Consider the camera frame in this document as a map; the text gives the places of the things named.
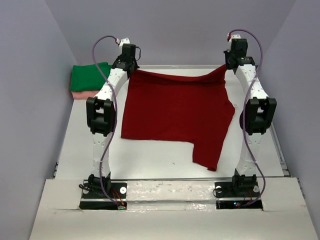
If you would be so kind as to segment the red t shirt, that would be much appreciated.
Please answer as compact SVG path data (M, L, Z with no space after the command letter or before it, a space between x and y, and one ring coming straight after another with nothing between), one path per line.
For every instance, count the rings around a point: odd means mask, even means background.
M193 144L194 163L215 172L235 114L226 66L201 76L137 70L128 82L121 137Z

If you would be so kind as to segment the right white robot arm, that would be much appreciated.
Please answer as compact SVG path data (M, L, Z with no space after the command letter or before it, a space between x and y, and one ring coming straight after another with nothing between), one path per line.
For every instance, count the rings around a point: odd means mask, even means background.
M228 37L228 47L224 51L225 65L233 71L245 92L239 118L243 141L232 180L220 184L221 192L217 194L219 198L240 198L253 192L260 169L256 155L277 107L276 99L270 98L263 89L258 78L258 68L254 59L247 56L247 50L248 42L245 38L239 35Z

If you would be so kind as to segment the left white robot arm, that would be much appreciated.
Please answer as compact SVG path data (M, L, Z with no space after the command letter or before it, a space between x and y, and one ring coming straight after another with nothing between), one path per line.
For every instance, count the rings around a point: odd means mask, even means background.
M106 76L95 61L99 73L105 80L101 90L86 100L86 121L92 133L93 164L87 179L88 190L97 196L113 201L109 196L111 170L109 165L109 148L115 135L118 119L117 95L135 70L139 68L136 60L136 50L132 43L122 43L121 53L111 66L109 76Z

